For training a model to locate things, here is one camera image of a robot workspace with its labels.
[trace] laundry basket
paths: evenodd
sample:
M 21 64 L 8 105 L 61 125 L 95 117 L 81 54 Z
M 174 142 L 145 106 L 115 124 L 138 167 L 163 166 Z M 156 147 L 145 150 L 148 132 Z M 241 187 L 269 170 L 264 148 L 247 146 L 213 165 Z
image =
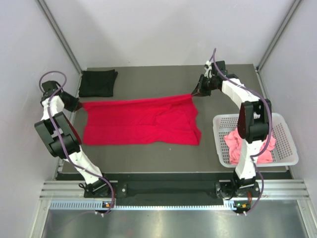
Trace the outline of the laundry basket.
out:
M 224 136 L 232 132 L 238 124 L 239 114 L 217 115 L 213 118 L 213 134 L 220 163 L 227 168 L 237 165 L 230 164 L 229 147 Z M 257 164 L 258 167 L 288 166 L 298 162 L 298 155 L 291 133 L 284 118 L 272 113 L 273 137 L 276 139 L 275 148 L 271 151 L 273 162 Z

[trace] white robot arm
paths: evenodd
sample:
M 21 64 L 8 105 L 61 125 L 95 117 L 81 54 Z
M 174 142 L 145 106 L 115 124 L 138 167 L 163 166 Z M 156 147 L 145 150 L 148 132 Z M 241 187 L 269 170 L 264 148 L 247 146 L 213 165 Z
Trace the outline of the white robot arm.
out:
M 35 123 L 34 127 L 48 151 L 54 157 L 60 157 L 70 162 L 83 176 L 86 186 L 82 185 L 81 187 L 85 189 L 85 196 L 107 196 L 109 195 L 108 186 L 100 179 L 100 177 L 103 177 L 102 172 L 83 152 L 80 137 L 63 113 L 64 109 L 73 112 L 81 108 L 82 105 L 79 103 L 78 98 L 74 98 L 64 91 L 59 92 L 51 98 L 53 93 L 58 89 L 58 86 L 58 83 L 55 81 L 47 81 L 42 84 L 44 89 L 41 101 L 43 116 L 41 121 Z M 61 142 L 50 120 L 49 111 L 63 138 L 63 143 L 71 161 L 67 159 L 63 151 Z
M 221 70 L 221 73 L 229 78 L 231 82 L 224 80 L 222 74 L 218 73 L 214 63 L 207 61 L 205 64 L 206 72 L 201 74 L 192 95 L 198 97 L 210 96 L 212 90 L 218 89 L 229 96 L 240 109 L 237 127 L 238 133 L 242 138 L 240 159 L 234 170 L 233 177 L 229 184 L 224 186 L 220 184 L 217 192 L 220 197 L 225 194 L 230 199 L 248 192 L 251 192 L 252 195 L 259 195 L 259 185 L 256 182 L 255 170 L 258 158 L 254 157 L 254 155 L 260 152 L 269 132 L 268 117 L 271 117 L 271 103 L 268 99 L 265 99 L 269 108 L 268 113 L 260 98 L 247 91 L 236 75 L 227 73 L 224 61 L 216 62 L 216 65 L 218 70 Z

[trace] black cloth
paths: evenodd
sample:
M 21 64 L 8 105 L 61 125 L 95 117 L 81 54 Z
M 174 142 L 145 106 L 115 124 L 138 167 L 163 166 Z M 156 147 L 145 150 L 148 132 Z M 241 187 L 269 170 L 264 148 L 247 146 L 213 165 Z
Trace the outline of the black cloth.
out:
M 118 72 L 84 71 L 79 87 L 79 97 L 112 97 Z

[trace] pink garment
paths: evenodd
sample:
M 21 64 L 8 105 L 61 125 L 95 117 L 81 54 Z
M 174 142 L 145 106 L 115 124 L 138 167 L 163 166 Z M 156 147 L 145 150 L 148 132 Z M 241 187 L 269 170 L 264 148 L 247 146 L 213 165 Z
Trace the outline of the pink garment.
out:
M 238 128 L 235 128 L 234 131 L 230 132 L 228 135 L 224 136 L 224 141 L 226 142 L 227 146 L 229 147 L 229 157 L 230 163 L 233 165 L 238 164 L 240 159 L 240 152 L 242 147 L 242 139 L 239 136 Z M 274 149 L 275 146 L 275 138 L 273 134 L 271 136 L 271 140 L 269 141 L 269 145 L 266 151 L 258 157 L 257 164 L 265 164 L 273 162 L 273 158 L 271 155 L 271 150 Z M 264 148 L 266 140 L 263 142 L 263 145 L 260 151 Z

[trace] purple cable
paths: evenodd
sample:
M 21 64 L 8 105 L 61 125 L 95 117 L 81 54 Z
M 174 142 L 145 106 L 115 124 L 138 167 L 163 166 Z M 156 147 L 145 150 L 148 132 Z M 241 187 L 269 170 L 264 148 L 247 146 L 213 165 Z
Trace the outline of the purple cable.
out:
M 65 86 L 65 84 L 66 84 L 66 82 L 67 82 L 67 77 L 66 77 L 66 75 L 65 75 L 64 73 L 62 73 L 62 72 L 60 72 L 60 71 L 49 71 L 49 72 L 45 73 L 45 74 L 41 77 L 40 83 L 41 83 L 42 79 L 43 79 L 46 75 L 48 75 L 49 73 L 60 73 L 60 74 L 62 74 L 62 75 L 64 76 L 64 78 L 65 78 L 64 83 L 50 96 L 49 101 L 48 101 L 48 113 L 49 113 L 49 117 L 50 117 L 51 123 L 52 123 L 52 125 L 53 125 L 53 127 L 54 127 L 54 129 L 55 129 L 55 131 L 56 131 L 56 133 L 57 133 L 57 136 L 58 136 L 58 138 L 59 138 L 59 140 L 60 140 L 60 144 L 61 144 L 61 146 L 62 146 L 62 148 L 63 148 L 63 152 L 64 152 L 66 158 L 68 159 L 69 163 L 70 163 L 72 166 L 76 167 L 76 168 L 79 168 L 79 169 L 81 169 L 81 170 L 84 170 L 86 173 L 88 173 L 88 174 L 90 174 L 90 175 L 92 175 L 92 176 L 95 176 L 95 177 L 98 177 L 98 178 L 102 179 L 102 180 L 110 187 L 110 190 L 111 190 L 111 205 L 110 205 L 109 209 L 105 212 L 105 214 L 107 214 L 107 213 L 110 212 L 111 208 L 112 208 L 113 205 L 114 205 L 114 191 L 113 191 L 113 188 L 112 188 L 110 182 L 109 182 L 107 179 L 105 179 L 104 177 L 99 176 L 99 175 L 97 175 L 97 174 L 95 174 L 95 173 L 93 173 L 93 172 L 90 172 L 90 171 L 86 170 L 85 168 L 83 168 L 83 167 L 81 167 L 81 166 L 79 166 L 79 165 L 74 164 L 74 163 L 71 161 L 71 159 L 70 159 L 70 157 L 69 157 L 69 154 L 68 154 L 68 152 L 67 152 L 67 149 L 66 149 L 66 147 L 65 147 L 65 144 L 63 143 L 63 138 L 62 138 L 62 136 L 61 136 L 61 134 L 60 134 L 60 132 L 59 132 L 59 130 L 58 130 L 58 126 L 56 125 L 56 123 L 55 123 L 55 121 L 54 121 L 54 119 L 53 119 L 53 117 L 52 117 L 52 113 L 51 113 L 51 109 L 50 109 L 50 103 L 51 103 L 52 98 Z
M 242 89 L 244 89 L 244 90 L 246 90 L 246 91 L 252 93 L 253 95 L 257 96 L 258 98 L 260 98 L 260 100 L 263 102 L 263 104 L 264 104 L 264 106 L 265 106 L 265 109 L 266 109 L 266 111 L 267 111 L 267 114 L 268 114 L 268 135 L 267 135 L 266 144 L 265 144 L 265 146 L 263 147 L 263 149 L 262 149 L 259 153 L 257 153 L 256 155 L 250 156 L 251 160 L 253 161 L 253 166 L 254 166 L 255 170 L 257 171 L 257 173 L 259 174 L 259 176 L 260 176 L 260 178 L 261 178 L 262 187 L 261 187 L 261 191 L 260 191 L 260 194 L 259 194 L 257 200 L 255 201 L 255 203 L 253 204 L 253 206 L 250 208 L 250 210 L 246 212 L 246 214 L 249 214 L 249 213 L 255 208 L 255 206 L 258 204 L 260 198 L 262 197 L 263 191 L 264 191 L 264 178 L 263 178 L 263 175 L 260 173 L 260 170 L 259 170 L 259 168 L 257 167 L 257 165 L 256 165 L 256 163 L 255 163 L 254 157 L 257 157 L 257 156 L 260 156 L 261 154 L 263 154 L 263 153 L 266 151 L 266 149 L 267 149 L 267 147 L 268 147 L 268 145 L 269 145 L 269 141 L 270 141 L 271 135 L 272 135 L 272 117 L 271 117 L 271 111 L 270 111 L 270 109 L 269 109 L 269 106 L 268 106 L 266 100 L 265 100 L 264 97 L 262 97 L 259 93 L 255 92 L 255 91 L 253 91 L 253 90 L 251 90 L 251 89 L 248 89 L 248 88 L 245 87 L 245 86 L 238 85 L 237 83 L 235 83 L 235 82 L 233 82 L 232 80 L 230 80 L 229 78 L 227 78 L 227 77 L 221 72 L 221 70 L 218 68 L 218 65 L 216 64 L 215 53 L 216 53 L 216 48 L 213 50 L 213 54 L 212 54 L 211 59 L 213 60 L 214 66 L 215 66 L 215 68 L 217 69 L 218 73 L 221 75 L 221 77 L 222 77 L 224 80 L 229 81 L 229 82 L 232 83 L 233 85 L 238 86 L 238 87 L 240 87 L 240 88 L 242 88 Z

